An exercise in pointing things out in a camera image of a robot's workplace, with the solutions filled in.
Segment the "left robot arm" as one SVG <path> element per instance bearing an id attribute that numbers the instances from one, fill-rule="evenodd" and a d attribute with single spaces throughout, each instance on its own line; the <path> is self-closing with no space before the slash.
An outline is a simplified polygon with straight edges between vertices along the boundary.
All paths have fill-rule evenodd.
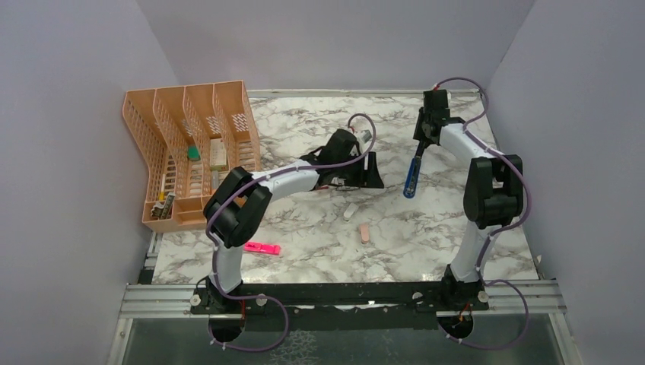
<path id="1" fill-rule="evenodd" d="M 324 186 L 381 189 L 373 133 L 338 129 L 322 147 L 285 167 L 251 173 L 231 170 L 203 210 L 214 243 L 210 301 L 221 312 L 239 302 L 244 245 L 255 235 L 270 203 Z"/>

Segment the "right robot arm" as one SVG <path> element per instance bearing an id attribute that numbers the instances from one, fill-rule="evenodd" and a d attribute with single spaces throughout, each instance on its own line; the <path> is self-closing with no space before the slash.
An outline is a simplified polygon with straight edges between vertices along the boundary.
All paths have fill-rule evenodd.
<path id="1" fill-rule="evenodd" d="M 422 157 L 431 145 L 448 150 L 468 167 L 462 199 L 468 223 L 438 291 L 440 302 L 448 309 L 477 300 L 484 288 L 481 276 L 500 229 L 509 227 L 524 209 L 521 158 L 491 150 L 480 138 L 470 135 L 464 125 L 463 119 L 450 114 L 447 90 L 424 92 L 413 136 L 418 147 L 403 191 L 406 198 L 415 196 Z"/>

